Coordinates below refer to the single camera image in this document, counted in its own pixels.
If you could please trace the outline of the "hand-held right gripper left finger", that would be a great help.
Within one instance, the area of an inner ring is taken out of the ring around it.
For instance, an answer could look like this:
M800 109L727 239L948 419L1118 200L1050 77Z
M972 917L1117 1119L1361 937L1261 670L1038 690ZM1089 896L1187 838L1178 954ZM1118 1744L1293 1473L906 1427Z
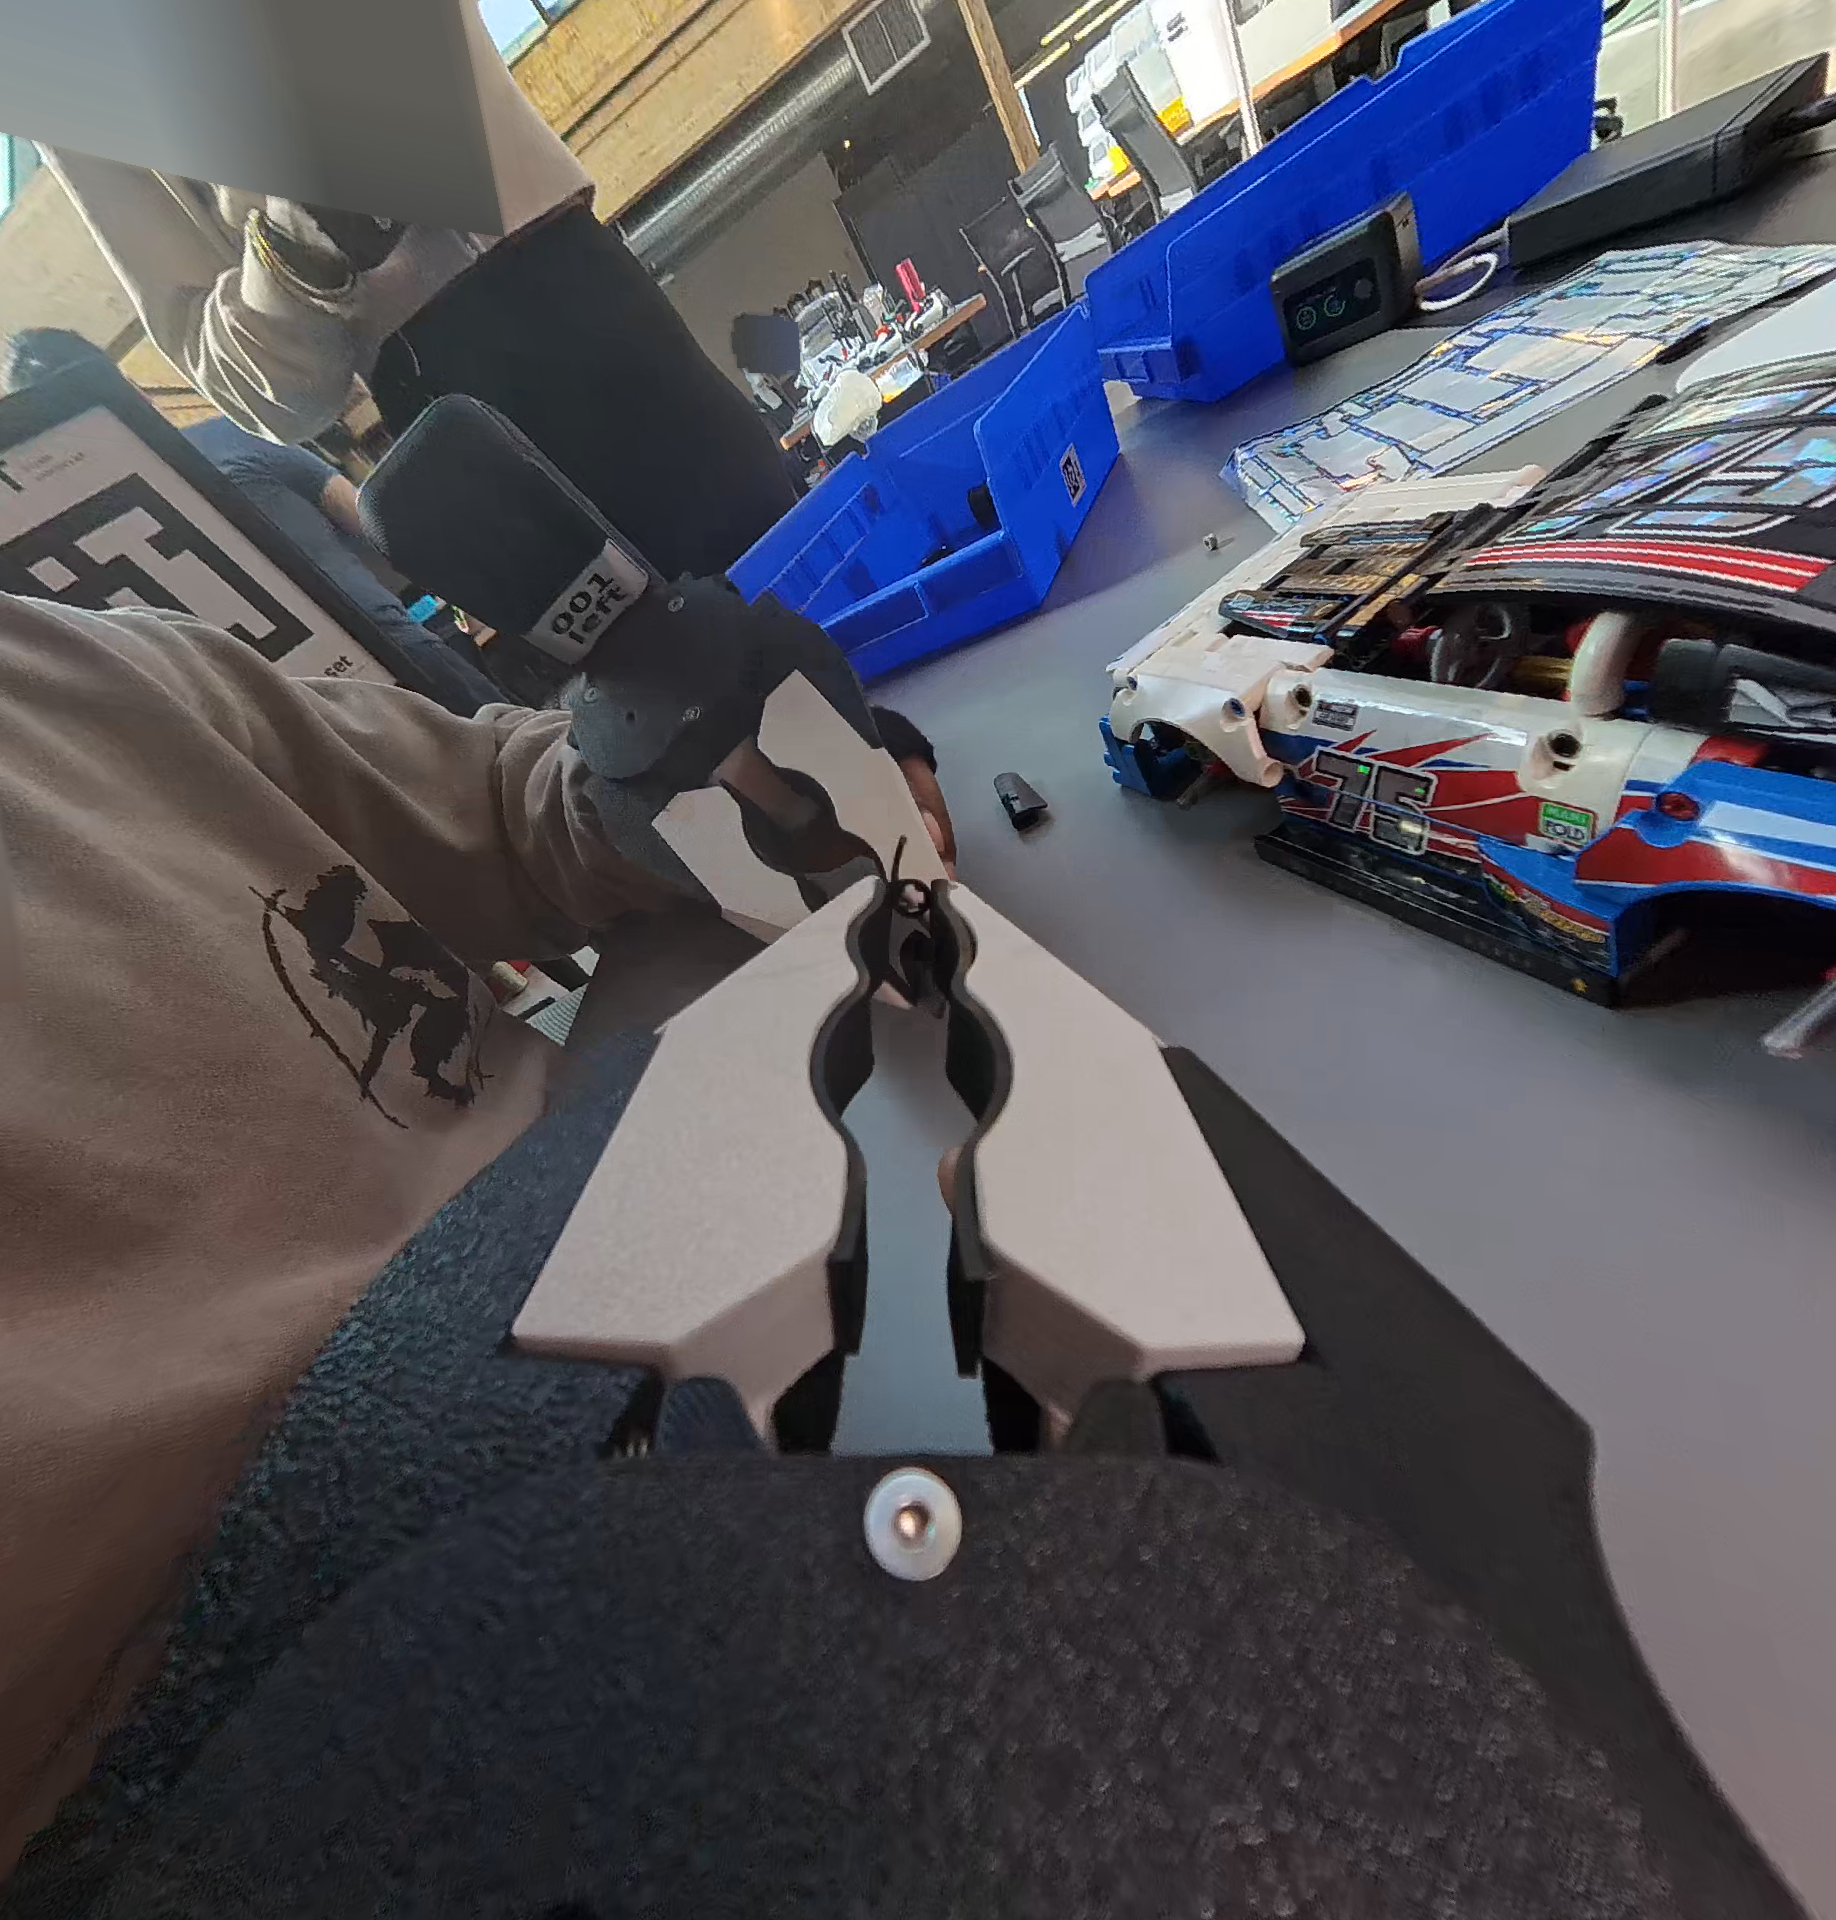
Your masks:
M721 1382L760 1437L832 1437L868 1309L890 884L863 875L687 1006L513 1325L524 1355Z

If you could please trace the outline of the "person's left forearm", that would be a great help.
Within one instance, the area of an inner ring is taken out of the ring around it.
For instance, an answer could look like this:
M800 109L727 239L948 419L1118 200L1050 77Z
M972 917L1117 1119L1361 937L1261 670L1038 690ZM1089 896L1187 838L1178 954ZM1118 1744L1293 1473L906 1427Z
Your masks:
M405 687L291 680L189 617L14 592L0 692L62 725L68 799L206 847L248 831L278 867L295 817L472 968L697 910L612 846L564 708L458 716Z

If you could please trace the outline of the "person's left hand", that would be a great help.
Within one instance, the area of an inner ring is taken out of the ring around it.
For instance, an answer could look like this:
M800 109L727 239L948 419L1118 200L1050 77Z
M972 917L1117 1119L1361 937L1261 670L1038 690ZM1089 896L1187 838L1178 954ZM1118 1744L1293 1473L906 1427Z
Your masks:
M917 723L911 723L902 711L891 708L872 708L872 725L878 729L881 748L902 766L902 776L906 784L906 792L915 795L922 825L928 828L944 875L956 880L956 837L948 799L940 785L934 746Z

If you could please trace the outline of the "blue plastic bin with divider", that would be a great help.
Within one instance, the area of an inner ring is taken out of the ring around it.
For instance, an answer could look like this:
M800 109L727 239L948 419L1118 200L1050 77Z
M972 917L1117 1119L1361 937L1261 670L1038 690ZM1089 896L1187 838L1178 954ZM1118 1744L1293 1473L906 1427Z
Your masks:
M730 579L745 602L778 598L824 627L878 683L1036 611L1117 462L1078 301L878 427ZM995 496L995 533L966 513L977 483ZM940 541L954 557L920 571Z

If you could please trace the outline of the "black office chair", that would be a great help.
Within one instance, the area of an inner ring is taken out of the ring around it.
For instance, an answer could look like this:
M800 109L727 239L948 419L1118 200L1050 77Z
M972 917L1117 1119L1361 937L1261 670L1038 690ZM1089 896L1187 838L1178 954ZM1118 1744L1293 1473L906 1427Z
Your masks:
M1117 249L1098 203L1078 187L1055 145L1010 181L1010 197L1047 247L1064 301L1076 301L1090 272Z
M1136 69L1118 66L1098 91L1095 105L1112 145L1142 175L1160 219L1197 197L1197 175L1187 149L1152 105Z
M960 229L960 239L984 275L988 296L1012 336L1064 313L1068 296L1056 257L1010 197L992 203Z

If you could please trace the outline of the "white printed sign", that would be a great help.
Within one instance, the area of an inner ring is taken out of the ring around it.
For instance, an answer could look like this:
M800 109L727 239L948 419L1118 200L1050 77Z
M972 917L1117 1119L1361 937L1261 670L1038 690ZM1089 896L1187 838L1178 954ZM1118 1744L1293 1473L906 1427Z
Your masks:
M425 690L396 640L103 358L0 395L0 592L179 611L295 680Z

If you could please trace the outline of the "brick-built toy race car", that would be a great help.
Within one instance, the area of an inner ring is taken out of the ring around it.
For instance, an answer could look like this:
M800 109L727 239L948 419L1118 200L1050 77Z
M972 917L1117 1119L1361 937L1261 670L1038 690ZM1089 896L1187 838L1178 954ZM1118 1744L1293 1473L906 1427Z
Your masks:
M1374 487L1106 670L1147 799L1606 1006L1795 988L1836 1028L1836 350L1694 370L1552 470Z

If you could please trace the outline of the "person's beige hoodie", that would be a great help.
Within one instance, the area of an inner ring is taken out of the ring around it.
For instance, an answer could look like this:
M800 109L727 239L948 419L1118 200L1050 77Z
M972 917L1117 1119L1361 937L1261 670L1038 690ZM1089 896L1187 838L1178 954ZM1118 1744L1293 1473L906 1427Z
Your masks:
M504 838L14 828L0 1006L0 1885L162 1662L263 1427L538 1119L490 963L601 917Z

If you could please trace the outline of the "black device with round displays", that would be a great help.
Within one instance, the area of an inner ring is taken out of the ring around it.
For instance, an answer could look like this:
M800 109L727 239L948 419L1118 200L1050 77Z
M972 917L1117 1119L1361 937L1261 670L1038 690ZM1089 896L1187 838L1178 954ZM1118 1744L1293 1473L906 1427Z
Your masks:
M1325 231L1268 275L1285 362L1307 367L1404 324L1425 275L1411 192Z

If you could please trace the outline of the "stack of clear storage boxes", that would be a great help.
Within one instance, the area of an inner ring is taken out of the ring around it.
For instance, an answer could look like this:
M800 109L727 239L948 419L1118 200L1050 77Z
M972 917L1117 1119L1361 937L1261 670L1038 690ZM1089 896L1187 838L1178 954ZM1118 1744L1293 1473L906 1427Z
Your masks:
M1130 71L1166 131L1185 133L1239 99L1239 62L1221 3L1130 3L1102 19L1064 71L1089 179L1106 181L1130 160L1112 139L1098 93Z

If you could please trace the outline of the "long blue plastic bin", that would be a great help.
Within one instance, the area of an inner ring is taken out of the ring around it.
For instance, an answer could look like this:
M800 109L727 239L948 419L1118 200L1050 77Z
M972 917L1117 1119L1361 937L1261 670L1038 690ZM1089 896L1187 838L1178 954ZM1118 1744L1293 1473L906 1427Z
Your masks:
M1425 262L1500 229L1588 154L1599 43L1603 3L1481 3L1349 80L1089 277L1102 377L1218 401L1275 370L1271 272L1394 197Z

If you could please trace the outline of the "holographic sticker sheet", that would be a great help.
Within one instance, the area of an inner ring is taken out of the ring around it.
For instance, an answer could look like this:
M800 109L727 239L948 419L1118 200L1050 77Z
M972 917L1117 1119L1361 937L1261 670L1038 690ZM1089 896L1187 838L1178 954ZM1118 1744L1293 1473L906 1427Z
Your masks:
M1614 249L1434 344L1411 367L1233 450L1271 531L1377 483L1442 477L1762 305L1836 277L1836 243Z

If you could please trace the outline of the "long wooden table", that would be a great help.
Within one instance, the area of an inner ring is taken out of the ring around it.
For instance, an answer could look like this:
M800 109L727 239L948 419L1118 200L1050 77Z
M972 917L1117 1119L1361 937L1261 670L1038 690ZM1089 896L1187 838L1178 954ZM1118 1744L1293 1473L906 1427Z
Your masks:
M1225 3L1239 99L1177 139L1194 169L1208 172L1211 155L1242 148L1248 126L1261 138L1289 131L1349 80L1389 75L1410 40L1443 27L1461 11L1465 3ZM1118 200L1138 184L1131 161L1106 181L1086 181L1095 203Z

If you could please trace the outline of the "black power adapter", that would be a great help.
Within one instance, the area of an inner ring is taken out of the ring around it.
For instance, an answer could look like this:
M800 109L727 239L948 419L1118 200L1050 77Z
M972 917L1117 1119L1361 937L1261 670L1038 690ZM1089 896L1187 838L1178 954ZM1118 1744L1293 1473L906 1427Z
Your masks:
M1743 192L1782 155L1791 118L1825 99L1826 52L1791 62L1579 155L1506 221L1519 275Z

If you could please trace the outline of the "grey ceiling duct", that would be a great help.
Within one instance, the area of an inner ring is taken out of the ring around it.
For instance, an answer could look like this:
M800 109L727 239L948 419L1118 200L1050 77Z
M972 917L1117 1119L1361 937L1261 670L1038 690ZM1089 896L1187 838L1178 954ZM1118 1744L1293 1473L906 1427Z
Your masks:
M868 91L832 35L608 226L647 269L671 275L818 160L847 181L897 148L952 145L995 105L956 7L928 3L920 19L925 48L881 86Z

